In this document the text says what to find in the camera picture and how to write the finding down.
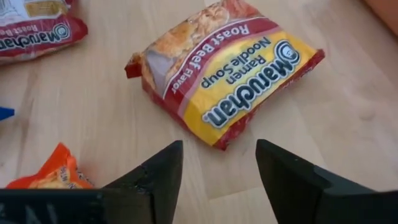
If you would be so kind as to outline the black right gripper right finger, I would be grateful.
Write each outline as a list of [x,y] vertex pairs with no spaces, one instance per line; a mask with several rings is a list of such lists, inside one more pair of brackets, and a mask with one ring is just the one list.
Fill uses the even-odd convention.
[[398,224],[398,190],[377,192],[265,139],[256,160],[278,224]]

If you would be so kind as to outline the blue soy sauce ramen packet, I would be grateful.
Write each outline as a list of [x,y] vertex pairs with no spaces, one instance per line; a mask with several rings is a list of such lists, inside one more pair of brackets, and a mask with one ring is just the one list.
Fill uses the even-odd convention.
[[15,110],[0,106],[0,121],[8,119],[15,115]]

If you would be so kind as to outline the orange ramen packet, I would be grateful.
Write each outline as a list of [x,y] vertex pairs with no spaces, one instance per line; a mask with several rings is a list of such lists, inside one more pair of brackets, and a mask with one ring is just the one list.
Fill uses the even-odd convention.
[[70,150],[59,143],[38,173],[16,179],[7,189],[93,189],[94,185],[79,171]]

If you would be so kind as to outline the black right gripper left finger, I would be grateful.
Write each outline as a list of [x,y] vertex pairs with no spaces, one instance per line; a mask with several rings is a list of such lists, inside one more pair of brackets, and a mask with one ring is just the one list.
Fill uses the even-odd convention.
[[0,189],[0,224],[172,224],[182,169],[175,141],[102,188]]

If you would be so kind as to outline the roast beef ramen packet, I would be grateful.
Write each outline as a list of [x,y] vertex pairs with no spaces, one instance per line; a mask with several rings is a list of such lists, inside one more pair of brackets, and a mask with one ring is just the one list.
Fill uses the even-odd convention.
[[181,126],[223,150],[268,97],[324,56],[245,0],[219,0],[133,54],[125,71]]
[[0,65],[22,62],[81,41],[86,24],[72,14],[78,0],[0,0]]

